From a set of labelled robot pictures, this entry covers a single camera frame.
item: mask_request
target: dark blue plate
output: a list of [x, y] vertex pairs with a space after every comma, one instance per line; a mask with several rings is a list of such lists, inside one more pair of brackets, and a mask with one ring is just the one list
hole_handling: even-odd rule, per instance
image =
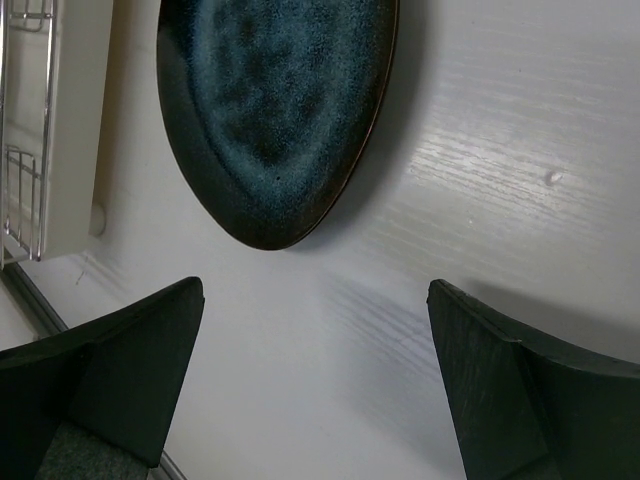
[[329, 211], [377, 116], [397, 18], [398, 0], [162, 0], [169, 141], [236, 239], [286, 248]]

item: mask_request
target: white wooden surface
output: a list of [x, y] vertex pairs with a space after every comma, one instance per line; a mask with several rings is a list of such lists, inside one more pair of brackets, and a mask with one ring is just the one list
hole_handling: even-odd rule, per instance
[[71, 324], [186, 275], [207, 306], [167, 450], [190, 479], [464, 478], [429, 282], [640, 361], [640, 2], [401, 0], [380, 124], [320, 228], [248, 249], [183, 181], [159, 0], [116, 1], [84, 255], [27, 266]]
[[[17, 11], [37, 11], [45, 2], [15, 2]], [[87, 245], [91, 221], [105, 72], [109, 51], [112, 0], [60, 0], [55, 36], [55, 75], [50, 110], [48, 144], [49, 176], [44, 210], [40, 210], [41, 183], [10, 166], [11, 225], [22, 241], [43, 258], [82, 251]], [[46, 2], [47, 12], [51, 11]], [[37, 27], [30, 20], [30, 28]], [[35, 157], [42, 171], [43, 109], [47, 98], [49, 22], [43, 30], [11, 30], [7, 85], [7, 121], [4, 142]], [[27, 166], [31, 168], [28, 157]], [[36, 218], [34, 240], [31, 223]], [[44, 243], [39, 244], [39, 222], [44, 224]], [[28, 253], [8, 240], [14, 256]]]

